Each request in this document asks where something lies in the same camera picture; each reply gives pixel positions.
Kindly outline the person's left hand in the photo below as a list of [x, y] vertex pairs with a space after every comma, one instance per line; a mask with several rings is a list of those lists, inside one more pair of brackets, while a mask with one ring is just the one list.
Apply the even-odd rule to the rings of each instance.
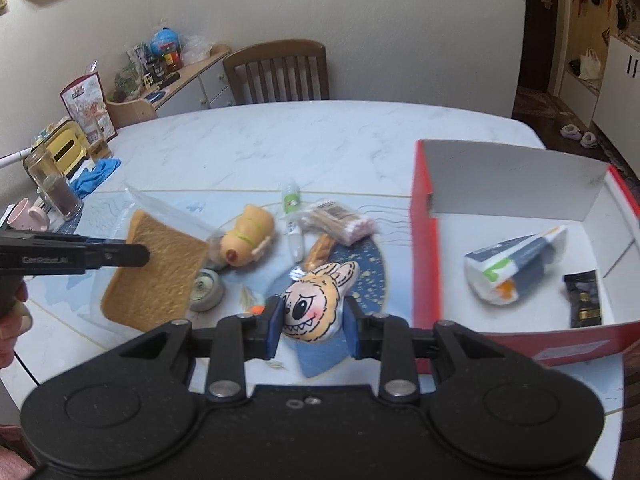
[[27, 286], [21, 281], [14, 295], [11, 311], [1, 319], [0, 324], [0, 367], [8, 367], [14, 360], [14, 349], [19, 336], [32, 328], [32, 315], [26, 307]]

